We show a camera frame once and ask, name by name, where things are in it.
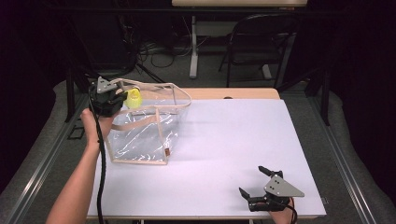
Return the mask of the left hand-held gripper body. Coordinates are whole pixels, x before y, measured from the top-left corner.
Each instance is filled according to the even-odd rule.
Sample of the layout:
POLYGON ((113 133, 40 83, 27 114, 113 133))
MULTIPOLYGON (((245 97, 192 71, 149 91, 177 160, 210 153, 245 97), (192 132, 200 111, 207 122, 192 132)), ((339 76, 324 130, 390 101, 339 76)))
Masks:
POLYGON ((119 86, 109 80, 99 77, 89 87, 91 110, 101 117, 110 118, 115 115, 123 104, 118 102, 119 86))

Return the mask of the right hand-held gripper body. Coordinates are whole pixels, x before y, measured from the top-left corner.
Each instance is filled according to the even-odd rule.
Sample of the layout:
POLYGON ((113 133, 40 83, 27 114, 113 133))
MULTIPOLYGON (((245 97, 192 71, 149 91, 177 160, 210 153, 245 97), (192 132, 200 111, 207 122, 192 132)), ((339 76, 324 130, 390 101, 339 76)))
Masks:
POLYGON ((264 195, 261 197, 247 196, 248 209, 258 211, 283 211, 289 206, 293 197, 304 197, 304 193, 279 175, 274 175, 263 187, 264 195))

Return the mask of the yellow shuttlecock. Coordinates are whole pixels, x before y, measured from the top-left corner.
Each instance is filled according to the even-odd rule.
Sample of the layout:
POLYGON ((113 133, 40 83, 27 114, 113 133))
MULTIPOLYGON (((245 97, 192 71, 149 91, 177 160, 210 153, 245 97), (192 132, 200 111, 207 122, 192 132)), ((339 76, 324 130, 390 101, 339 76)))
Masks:
POLYGON ((138 108, 142 105, 142 96, 138 88, 130 89, 126 93, 127 98, 124 100, 124 104, 129 109, 138 108))

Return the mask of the clear plastic bag beige trim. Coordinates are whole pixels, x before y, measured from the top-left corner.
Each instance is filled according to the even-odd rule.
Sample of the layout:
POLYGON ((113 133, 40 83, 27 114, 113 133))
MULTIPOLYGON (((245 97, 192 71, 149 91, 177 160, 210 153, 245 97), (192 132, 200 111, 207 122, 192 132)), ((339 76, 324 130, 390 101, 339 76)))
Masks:
POLYGON ((138 88, 142 105, 129 109, 123 102, 107 136, 106 149, 113 162, 166 164, 177 144, 191 97, 173 83, 143 83, 117 78, 119 91, 138 88))

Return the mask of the person's right hand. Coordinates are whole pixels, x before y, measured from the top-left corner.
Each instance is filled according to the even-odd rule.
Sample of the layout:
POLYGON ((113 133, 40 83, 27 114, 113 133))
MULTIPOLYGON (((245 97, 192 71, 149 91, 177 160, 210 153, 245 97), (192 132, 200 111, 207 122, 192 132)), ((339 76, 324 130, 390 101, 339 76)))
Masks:
POLYGON ((289 208, 285 208, 283 211, 270 212, 270 216, 275 224, 291 224, 295 218, 293 211, 289 208))

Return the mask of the person's left hand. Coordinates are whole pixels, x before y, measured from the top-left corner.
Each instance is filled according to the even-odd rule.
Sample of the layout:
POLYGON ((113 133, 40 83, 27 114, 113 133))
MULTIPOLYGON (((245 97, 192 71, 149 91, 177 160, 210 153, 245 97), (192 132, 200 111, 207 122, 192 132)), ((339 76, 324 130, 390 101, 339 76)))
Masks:
POLYGON ((92 150, 99 150, 99 136, 98 132, 102 133, 104 138, 107 138, 113 121, 117 114, 110 118, 101 117, 98 119, 98 125, 95 121, 94 115, 89 108, 85 108, 80 115, 87 139, 87 148, 92 150))

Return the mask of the black metal stand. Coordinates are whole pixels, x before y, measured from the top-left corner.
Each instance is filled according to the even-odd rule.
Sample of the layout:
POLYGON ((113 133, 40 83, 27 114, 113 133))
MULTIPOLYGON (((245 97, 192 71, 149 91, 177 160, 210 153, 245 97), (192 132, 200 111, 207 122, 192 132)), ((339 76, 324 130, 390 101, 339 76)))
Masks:
POLYGON ((307 87, 305 88, 306 96, 315 96, 318 93, 318 90, 321 90, 320 95, 320 117, 323 122, 329 126, 329 97, 330 97, 330 82, 331 82, 331 72, 329 68, 319 67, 314 68, 307 73, 304 73, 296 78, 288 81, 286 83, 281 84, 276 87, 278 92, 285 91, 298 83, 300 83, 305 78, 314 78, 314 83, 309 82, 307 87))
POLYGON ((75 88, 78 88, 82 93, 87 93, 90 87, 91 73, 92 71, 85 66, 72 67, 66 71, 66 122, 74 116, 76 111, 75 88))

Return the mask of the white-legged background desk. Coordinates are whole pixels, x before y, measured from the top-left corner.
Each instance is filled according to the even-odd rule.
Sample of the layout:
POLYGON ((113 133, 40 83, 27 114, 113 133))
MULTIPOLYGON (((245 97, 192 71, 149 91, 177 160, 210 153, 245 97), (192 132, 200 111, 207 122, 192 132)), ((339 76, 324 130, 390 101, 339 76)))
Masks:
MULTIPOLYGON (((177 9, 261 9, 305 7, 308 0, 172 0, 177 9)), ((198 75, 198 42, 199 36, 226 36, 231 32, 235 21, 198 21, 191 17, 191 67, 190 78, 198 75)))

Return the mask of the black folding chair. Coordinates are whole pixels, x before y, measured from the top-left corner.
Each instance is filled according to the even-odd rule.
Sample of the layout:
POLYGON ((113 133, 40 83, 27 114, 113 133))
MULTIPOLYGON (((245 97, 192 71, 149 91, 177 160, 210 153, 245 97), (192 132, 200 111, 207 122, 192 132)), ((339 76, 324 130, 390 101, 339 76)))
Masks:
POLYGON ((287 45, 295 34, 299 20, 290 14, 255 14, 240 20, 227 35, 226 52, 219 70, 227 63, 226 87, 230 86, 232 66, 276 64, 277 86, 287 45))

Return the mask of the grey metal floor rail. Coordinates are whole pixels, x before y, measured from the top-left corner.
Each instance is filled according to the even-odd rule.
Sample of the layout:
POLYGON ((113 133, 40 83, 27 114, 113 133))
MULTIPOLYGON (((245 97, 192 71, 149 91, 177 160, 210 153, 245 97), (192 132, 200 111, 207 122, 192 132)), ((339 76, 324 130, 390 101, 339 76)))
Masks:
POLYGON ((78 120, 77 112, 85 104, 86 95, 79 93, 72 101, 74 113, 68 116, 65 95, 59 93, 56 96, 49 119, 21 167, 0 195, 0 224, 19 224, 24 219, 56 161, 67 135, 72 132, 78 120))
POLYGON ((313 108, 315 117, 319 123, 321 130, 325 133, 328 142, 330 143, 330 152, 333 160, 337 166, 341 178, 343 179, 346 190, 353 202, 355 209, 360 217, 362 224, 377 224, 375 216, 369 207, 366 199, 363 196, 361 187, 359 186, 355 176, 352 174, 351 169, 347 163, 346 157, 336 140, 332 131, 332 127, 327 125, 320 114, 320 105, 315 97, 307 98, 309 104, 313 108))

